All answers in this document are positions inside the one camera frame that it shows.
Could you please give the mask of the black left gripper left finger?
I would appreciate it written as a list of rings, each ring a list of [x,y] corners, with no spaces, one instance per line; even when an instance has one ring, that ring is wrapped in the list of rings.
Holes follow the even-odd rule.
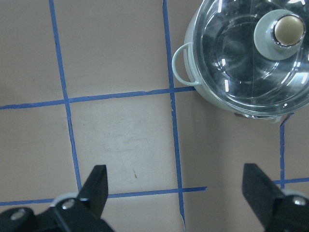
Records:
[[[101,215],[108,198],[106,165],[96,165],[78,193],[66,193],[54,201],[56,222],[62,232],[106,232]]]

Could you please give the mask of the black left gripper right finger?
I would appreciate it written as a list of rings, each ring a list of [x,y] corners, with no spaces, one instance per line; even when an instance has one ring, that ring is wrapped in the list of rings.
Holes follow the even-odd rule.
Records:
[[[307,232],[309,197],[280,189],[255,163],[243,166],[242,194],[266,232]]]

